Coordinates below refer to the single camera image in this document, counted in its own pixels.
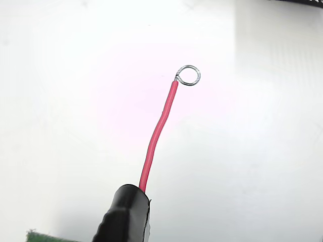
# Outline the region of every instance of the metal wire loop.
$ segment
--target metal wire loop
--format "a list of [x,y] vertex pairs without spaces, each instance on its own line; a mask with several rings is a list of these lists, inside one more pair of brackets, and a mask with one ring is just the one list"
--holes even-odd
[[[191,68],[191,69],[193,69],[194,71],[196,71],[196,73],[197,73],[197,78],[196,78],[196,80],[195,80],[194,82],[192,82],[192,83],[184,82],[184,81],[182,80],[182,78],[180,77],[180,73],[181,73],[184,69],[186,69],[186,68]],[[198,68],[196,68],[195,66],[191,66],[191,65],[183,66],[182,68],[180,68],[180,69],[178,70],[178,72],[176,73],[176,76],[175,76],[175,81],[179,81],[180,83],[182,83],[182,84],[184,84],[184,85],[186,85],[186,86],[194,86],[195,84],[197,84],[197,83],[200,81],[200,79],[201,79],[201,72],[198,70]]]

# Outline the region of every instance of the black electrical tape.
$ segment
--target black electrical tape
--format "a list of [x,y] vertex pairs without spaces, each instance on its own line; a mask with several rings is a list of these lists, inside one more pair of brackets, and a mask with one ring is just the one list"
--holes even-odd
[[323,0],[278,0],[278,1],[287,1],[287,2],[306,4],[314,7],[323,8]]
[[150,235],[150,200],[134,185],[120,187],[93,242],[146,242]]

